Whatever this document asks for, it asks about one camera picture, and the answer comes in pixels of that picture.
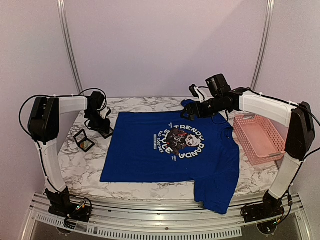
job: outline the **marble table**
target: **marble table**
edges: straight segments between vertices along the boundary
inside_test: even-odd
[[[186,97],[144,97],[111,98],[107,106],[112,110],[108,116],[114,128],[119,112],[166,112],[182,110],[181,101]],[[234,123],[235,112],[229,115],[229,122]],[[105,165],[111,137],[104,139],[98,132],[85,129],[95,146],[88,152],[82,151],[73,136],[84,125],[84,112],[80,112],[70,129],[58,155],[62,176],[73,194],[92,198],[140,199],[140,200],[177,200],[194,199],[194,182],[164,183],[108,183],[100,182]],[[240,148],[240,177],[235,196],[266,191],[274,181],[278,168],[274,162],[251,166],[242,148]]]

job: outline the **blue t-shirt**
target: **blue t-shirt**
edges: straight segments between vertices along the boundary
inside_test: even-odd
[[[120,112],[100,181],[195,181],[195,201],[225,214],[239,179],[233,128],[220,114],[189,121],[180,113]]]

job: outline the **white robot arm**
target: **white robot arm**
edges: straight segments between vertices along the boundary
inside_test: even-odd
[[[72,195],[61,174],[57,150],[59,118],[62,114],[84,111],[84,117],[90,121],[90,129],[106,138],[112,134],[110,120],[100,115],[106,106],[106,95],[97,91],[91,96],[38,96],[35,99],[28,122],[28,132],[23,129],[35,141],[39,153],[45,177],[45,193],[51,203],[51,214],[66,217],[66,220],[72,218],[89,221],[92,207],[85,206],[85,201],[81,201],[79,205],[70,202]]]
[[[262,93],[256,93],[249,88],[239,87],[231,90],[222,74],[208,78],[206,83],[213,98],[203,101],[203,94],[199,96],[201,90],[195,90],[195,85],[190,86],[192,95],[201,101],[189,103],[181,113],[182,118],[192,121],[195,117],[209,118],[224,110],[245,111],[274,120],[289,128],[283,162],[271,188],[263,197],[263,203],[242,209],[246,215],[244,219],[248,222],[276,216],[281,213],[282,198],[285,193],[289,194],[289,188],[315,139],[312,119],[314,116],[310,105],[306,102],[297,104],[263,96]]]

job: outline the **pink basket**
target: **pink basket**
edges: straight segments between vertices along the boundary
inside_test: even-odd
[[[269,119],[259,115],[236,115],[234,132],[251,165],[280,160],[286,143]]]

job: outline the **white wall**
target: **white wall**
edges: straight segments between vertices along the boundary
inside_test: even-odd
[[[76,88],[57,1],[0,1],[0,239],[18,239],[32,196],[44,187],[35,144],[19,126],[20,106],[35,94],[70,93]],[[76,115],[61,119],[59,146]]]
[[[257,91],[308,102],[320,119],[320,1],[276,1]],[[319,127],[313,148],[320,146]],[[314,239],[320,239],[320,153],[303,165],[294,190],[301,197]]]
[[[190,96],[188,87],[223,73],[249,86],[267,1],[68,0],[84,88],[110,97]]]

